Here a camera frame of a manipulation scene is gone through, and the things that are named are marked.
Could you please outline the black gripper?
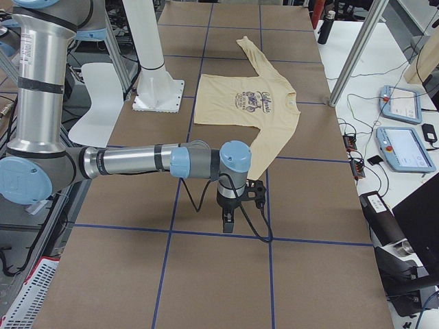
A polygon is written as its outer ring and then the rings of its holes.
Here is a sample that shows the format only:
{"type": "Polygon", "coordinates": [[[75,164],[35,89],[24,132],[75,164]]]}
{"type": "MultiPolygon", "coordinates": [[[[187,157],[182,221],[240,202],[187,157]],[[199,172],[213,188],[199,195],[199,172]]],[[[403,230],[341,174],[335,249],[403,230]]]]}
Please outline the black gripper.
{"type": "Polygon", "coordinates": [[[234,211],[239,207],[244,195],[245,186],[237,189],[237,195],[232,188],[217,186],[217,203],[222,207],[223,233],[233,233],[234,211]]]}

